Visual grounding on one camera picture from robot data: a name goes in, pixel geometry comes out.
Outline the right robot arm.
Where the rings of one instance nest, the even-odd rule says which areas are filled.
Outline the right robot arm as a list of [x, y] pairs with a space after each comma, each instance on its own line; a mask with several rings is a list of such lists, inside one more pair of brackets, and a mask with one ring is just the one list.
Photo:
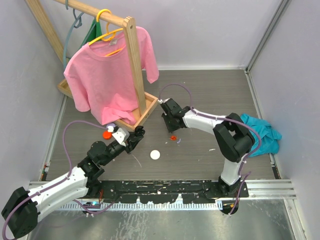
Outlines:
[[241, 182], [241, 169], [255, 139], [239, 115], [206, 114], [190, 106], [180, 107], [172, 98], [159, 100], [162, 118], [170, 133], [182, 128], [198, 129], [215, 136], [224, 165], [218, 178], [218, 188], [225, 197], [231, 197]]

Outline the yellow hanger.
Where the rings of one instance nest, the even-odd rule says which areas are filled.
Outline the yellow hanger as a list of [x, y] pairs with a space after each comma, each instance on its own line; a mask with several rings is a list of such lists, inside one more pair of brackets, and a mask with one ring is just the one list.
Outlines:
[[[102, 13], [112, 14], [112, 12], [111, 12], [109, 9], [107, 9], [107, 8], [101, 9], [101, 10], [97, 13], [97, 15], [96, 15], [96, 18], [95, 18], [96, 23], [99, 23], [99, 22], [100, 22], [100, 16], [101, 16]], [[105, 33], [105, 34], [102, 34], [102, 35], [100, 35], [99, 37], [96, 37], [95, 39], [93, 39], [92, 41], [90, 41], [90, 42], [88, 43], [88, 45], [90, 46], [90, 45], [92, 45], [93, 43], [95, 43], [95, 42], [97, 42], [97, 41], [99, 41], [99, 40], [102, 40], [102, 41], [104, 41], [104, 42], [111, 42], [111, 40], [113, 40], [113, 39], [115, 38], [117, 32], [121, 32], [121, 31], [124, 30], [124, 29], [121, 27], [121, 28], [115, 29], [115, 30], [113, 30], [113, 31], [109, 31], [109, 25], [110, 25], [110, 23], [107, 22], [107, 24], [106, 24], [106, 33]], [[115, 54], [117, 54], [118, 52], [120, 52], [123, 48], [124, 48], [124, 47], [121, 47], [121, 48], [119, 48], [119, 49], [117, 49], [117, 50], [114, 50], [114, 51], [112, 51], [112, 52], [109, 52], [108, 54], [105, 55], [105, 57], [109, 57], [109, 56], [115, 55]]]

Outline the green garment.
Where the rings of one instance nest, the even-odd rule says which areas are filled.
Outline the green garment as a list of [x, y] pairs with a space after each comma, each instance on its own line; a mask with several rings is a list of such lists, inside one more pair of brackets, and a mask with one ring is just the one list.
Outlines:
[[86, 36], [84, 37], [84, 40], [80, 45], [80, 48], [84, 46], [86, 43], [100, 37], [101, 35], [102, 35], [101, 24], [99, 21], [94, 19], [91, 23], [88, 33], [86, 34]]

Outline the white earbud case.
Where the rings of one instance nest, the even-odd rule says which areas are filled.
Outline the white earbud case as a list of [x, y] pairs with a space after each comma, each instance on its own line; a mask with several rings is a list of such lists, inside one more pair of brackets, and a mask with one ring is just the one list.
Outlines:
[[161, 157], [161, 153], [158, 150], [154, 149], [150, 152], [150, 158], [152, 160], [158, 160], [160, 157]]

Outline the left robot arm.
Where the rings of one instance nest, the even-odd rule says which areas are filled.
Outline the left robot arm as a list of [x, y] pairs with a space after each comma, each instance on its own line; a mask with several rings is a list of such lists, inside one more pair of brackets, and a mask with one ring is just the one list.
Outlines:
[[105, 171], [103, 167], [123, 152], [130, 154], [144, 138], [145, 132], [141, 125], [134, 131], [116, 127], [111, 133], [113, 142], [94, 142], [86, 157], [66, 174], [39, 187], [14, 190], [1, 211], [5, 220], [3, 239], [7, 238], [7, 229], [10, 229], [14, 239], [22, 238], [47, 215], [68, 202], [82, 197], [97, 197], [101, 190], [98, 178]]

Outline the red earbud case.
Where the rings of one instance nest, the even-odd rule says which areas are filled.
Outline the red earbud case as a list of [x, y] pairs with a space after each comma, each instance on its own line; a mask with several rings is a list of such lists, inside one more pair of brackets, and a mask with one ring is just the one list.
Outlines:
[[110, 140], [112, 138], [112, 133], [109, 132], [109, 131], [104, 131], [103, 134], [102, 134], [102, 137], [105, 139], [105, 140]]

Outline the purple earbud case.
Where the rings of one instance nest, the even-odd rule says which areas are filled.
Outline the purple earbud case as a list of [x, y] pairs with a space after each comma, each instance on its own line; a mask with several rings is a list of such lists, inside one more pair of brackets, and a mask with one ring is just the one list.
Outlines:
[[113, 122], [111, 122], [111, 123], [108, 123], [107, 125], [106, 125], [106, 127], [108, 128], [108, 127], [116, 127], [117, 125], [115, 124], [115, 123], [113, 123]]

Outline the teal crumpled cloth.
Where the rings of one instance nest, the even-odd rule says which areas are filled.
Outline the teal crumpled cloth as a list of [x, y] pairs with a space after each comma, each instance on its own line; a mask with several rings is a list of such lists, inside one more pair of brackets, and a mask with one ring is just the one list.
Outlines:
[[246, 125], [254, 129], [261, 138], [259, 149], [250, 155], [250, 158], [266, 154], [277, 154], [279, 152], [280, 146], [278, 141], [282, 139], [282, 135], [268, 121], [245, 113], [240, 118]]

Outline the wooden clothes rack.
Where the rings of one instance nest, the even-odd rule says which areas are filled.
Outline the wooden clothes rack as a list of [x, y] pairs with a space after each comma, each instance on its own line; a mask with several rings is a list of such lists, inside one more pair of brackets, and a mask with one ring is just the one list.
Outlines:
[[[72, 9], [78, 10], [84, 14], [93, 17], [98, 17], [99, 19], [107, 23], [118, 26], [123, 31], [138, 108], [133, 110], [133, 116], [136, 120], [135, 124], [128, 124], [121, 119], [117, 120], [115, 123], [128, 130], [134, 130], [137, 126], [143, 125], [147, 118], [150, 116], [150, 114], [153, 112], [153, 110], [156, 108], [158, 104], [158, 98], [152, 94], [145, 92], [144, 90], [140, 50], [135, 19], [130, 16], [122, 18], [107, 11], [102, 12], [101, 10], [93, 6], [87, 5], [83, 2], [80, 2], [78, 0], [59, 0], [58, 3], [66, 5]], [[27, 0], [26, 4], [28, 5], [35, 19], [37, 20], [39, 26], [42, 28], [42, 31], [47, 37], [54, 52], [58, 56], [59, 60], [62, 62], [64, 46], [60, 41], [53, 27], [53, 24], [51, 23], [41, 2], [39, 0]]]

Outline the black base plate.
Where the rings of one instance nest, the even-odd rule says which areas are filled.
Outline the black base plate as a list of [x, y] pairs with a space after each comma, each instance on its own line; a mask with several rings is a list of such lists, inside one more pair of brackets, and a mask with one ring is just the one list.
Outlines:
[[88, 190], [89, 198], [99, 198], [106, 203], [164, 204], [175, 203], [182, 197], [183, 204], [209, 204], [222, 198], [249, 197], [247, 184], [230, 193], [223, 193], [220, 183], [214, 180], [102, 180]]

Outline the pink t-shirt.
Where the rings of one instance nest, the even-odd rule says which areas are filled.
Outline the pink t-shirt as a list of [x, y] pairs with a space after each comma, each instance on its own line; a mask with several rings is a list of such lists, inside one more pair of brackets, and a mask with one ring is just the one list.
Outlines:
[[101, 125], [118, 119], [134, 125], [138, 101], [124, 33], [113, 41], [86, 43], [69, 60], [64, 77], [78, 111], [90, 111]]

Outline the black earbud case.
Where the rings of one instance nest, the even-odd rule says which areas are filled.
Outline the black earbud case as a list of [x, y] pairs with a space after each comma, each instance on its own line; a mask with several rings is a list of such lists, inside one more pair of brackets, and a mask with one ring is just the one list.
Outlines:
[[144, 130], [144, 127], [142, 125], [138, 125], [135, 130], [134, 134], [136, 137], [144, 136], [146, 131]]

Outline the teal hanger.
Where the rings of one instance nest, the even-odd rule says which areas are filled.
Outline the teal hanger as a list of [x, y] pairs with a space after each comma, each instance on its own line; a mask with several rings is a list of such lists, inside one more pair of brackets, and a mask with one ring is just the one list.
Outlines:
[[82, 26], [82, 15], [84, 14], [83, 12], [81, 12], [79, 15], [76, 14], [76, 9], [73, 8], [72, 9], [72, 14], [74, 17], [74, 22], [72, 23], [71, 27], [68, 30], [66, 39], [65, 39], [65, 43], [64, 43], [64, 47], [63, 47], [63, 52], [62, 52], [62, 64], [63, 64], [63, 68], [65, 69], [67, 67], [67, 50], [68, 50], [68, 44], [73, 32], [73, 29], [78, 29]]

